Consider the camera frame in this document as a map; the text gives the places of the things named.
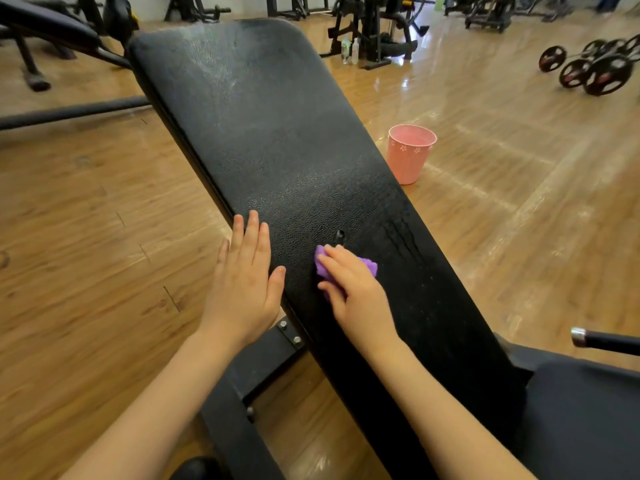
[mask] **purple cloth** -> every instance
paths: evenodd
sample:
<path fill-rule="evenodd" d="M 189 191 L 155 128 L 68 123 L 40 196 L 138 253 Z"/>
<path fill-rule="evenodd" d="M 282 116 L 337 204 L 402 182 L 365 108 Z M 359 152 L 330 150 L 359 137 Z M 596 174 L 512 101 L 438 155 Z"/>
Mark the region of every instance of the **purple cloth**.
<path fill-rule="evenodd" d="M 333 276 L 329 273 L 327 268 L 325 268 L 322 265 L 322 263 L 320 263 L 320 260 L 318 259 L 318 256 L 320 254 L 326 255 L 326 251 L 324 250 L 324 246 L 316 246 L 316 254 L 314 255 L 314 261 L 316 262 L 316 273 L 318 274 L 318 276 L 320 276 L 325 281 L 332 282 L 333 284 L 338 286 L 338 288 L 340 288 L 342 290 L 342 293 L 344 293 L 344 290 L 333 279 Z M 366 258 L 358 258 L 358 259 L 361 260 L 364 264 L 367 265 L 367 268 L 369 268 L 370 272 L 373 274 L 373 277 L 375 278 L 376 274 L 378 273 L 378 264 L 374 263 L 371 259 L 366 259 Z M 329 300 L 329 295 L 327 295 L 326 292 L 324 293 L 324 297 L 327 298 L 327 301 Z"/>

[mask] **finger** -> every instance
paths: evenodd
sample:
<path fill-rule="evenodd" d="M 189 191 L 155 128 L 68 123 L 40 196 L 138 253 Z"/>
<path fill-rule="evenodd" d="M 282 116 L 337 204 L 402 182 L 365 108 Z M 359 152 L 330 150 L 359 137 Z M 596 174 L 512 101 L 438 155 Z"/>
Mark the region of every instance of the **finger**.
<path fill-rule="evenodd" d="M 253 265 L 258 270 L 263 269 L 265 273 L 268 272 L 271 263 L 271 242 L 269 239 L 269 225 L 263 222 L 260 224 L 260 231 L 258 231 L 258 246 L 255 250 L 255 256 L 253 256 Z"/>
<path fill-rule="evenodd" d="M 351 284 L 355 279 L 353 273 L 332 257 L 325 256 L 324 254 L 318 254 L 318 260 L 320 261 L 320 264 L 329 271 L 329 274 L 332 275 L 333 279 L 336 280 L 338 284 L 347 291 L 347 293 L 349 293 Z"/>
<path fill-rule="evenodd" d="M 250 210 L 249 221 L 246 224 L 246 231 L 244 232 L 242 248 L 240 249 L 240 256 L 238 256 L 238 259 L 248 262 L 249 264 L 253 262 L 255 249 L 258 245 L 259 226 L 260 220 L 258 219 L 258 212 L 256 212 L 255 210 Z"/>
<path fill-rule="evenodd" d="M 360 274 L 364 271 L 368 272 L 367 265 L 350 250 L 345 249 L 340 244 L 336 247 L 327 244 L 325 245 L 324 250 L 329 256 L 338 261 L 340 265 L 345 266 L 353 274 Z"/>
<path fill-rule="evenodd" d="M 333 309 L 333 314 L 338 320 L 342 320 L 345 316 L 347 302 L 344 299 L 344 294 L 336 285 L 328 281 L 322 281 L 318 283 L 318 289 L 324 291 L 329 295 L 329 301 Z"/>
<path fill-rule="evenodd" d="M 213 270 L 213 284 L 221 281 L 225 273 L 225 263 L 229 254 L 229 240 L 223 239 L 218 250 L 218 258 L 216 259 L 216 268 Z"/>
<path fill-rule="evenodd" d="M 231 258 L 235 260 L 240 248 L 242 247 L 242 241 L 244 238 L 244 219 L 240 215 L 234 216 L 234 229 L 231 236 L 231 247 L 229 248 L 229 254 Z"/>
<path fill-rule="evenodd" d="M 280 309 L 282 292 L 284 291 L 284 276 L 287 272 L 284 266 L 278 266 L 273 270 L 267 283 L 267 297 L 264 300 L 264 309 L 269 317 L 274 317 Z"/>

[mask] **forearm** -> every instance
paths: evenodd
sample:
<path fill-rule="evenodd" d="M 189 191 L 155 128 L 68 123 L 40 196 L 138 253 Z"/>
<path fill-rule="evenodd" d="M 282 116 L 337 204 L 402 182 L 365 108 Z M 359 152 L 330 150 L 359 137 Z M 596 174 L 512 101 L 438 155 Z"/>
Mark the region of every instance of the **forearm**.
<path fill-rule="evenodd" d="M 367 357 L 443 480 L 534 476 L 416 359 L 400 339 Z"/>
<path fill-rule="evenodd" d="M 62 480 L 152 480 L 234 356 L 192 335 Z"/>

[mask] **wooden floor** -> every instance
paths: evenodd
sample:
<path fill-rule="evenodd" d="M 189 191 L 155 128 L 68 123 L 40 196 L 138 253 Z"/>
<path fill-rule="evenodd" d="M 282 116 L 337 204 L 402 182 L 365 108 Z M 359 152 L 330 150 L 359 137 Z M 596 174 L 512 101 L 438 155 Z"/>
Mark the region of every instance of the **wooden floor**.
<path fill-rule="evenodd" d="M 329 23 L 300 28 L 325 50 Z M 326 61 L 382 153 L 398 123 L 438 135 L 405 190 L 492 329 L 633 369 L 637 358 L 575 350 L 568 331 L 640 335 L 640 76 L 592 98 L 536 66 L 550 45 L 638 31 L 580 12 L 498 35 L 452 16 L 412 63 Z M 30 93 L 4 44 L 0 116 L 140 94 L 126 71 L 29 44 L 54 87 Z M 194 330 L 229 229 L 151 109 L 0 134 L 0 209 L 0 477 L 48 480 Z M 289 480 L 388 478 L 309 355 L 254 407 Z M 170 468 L 209 448 L 195 421 Z"/>

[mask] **hand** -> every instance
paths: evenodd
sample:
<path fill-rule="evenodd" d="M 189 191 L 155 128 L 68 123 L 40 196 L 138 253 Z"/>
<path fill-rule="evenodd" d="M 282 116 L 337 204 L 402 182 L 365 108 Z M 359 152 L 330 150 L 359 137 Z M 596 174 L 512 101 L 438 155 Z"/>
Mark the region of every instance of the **hand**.
<path fill-rule="evenodd" d="M 213 284 L 198 328 L 207 343 L 231 347 L 235 355 L 256 341 L 276 320 L 284 289 L 284 266 L 269 276 L 269 226 L 249 212 L 244 231 L 242 216 L 234 217 L 231 244 L 220 245 Z"/>
<path fill-rule="evenodd" d="M 327 256 L 319 255 L 318 259 L 344 289 L 346 298 L 333 283 L 323 281 L 318 288 L 328 293 L 335 319 L 351 343 L 369 360 L 398 338 L 387 295 L 352 252 L 329 244 L 324 250 Z"/>

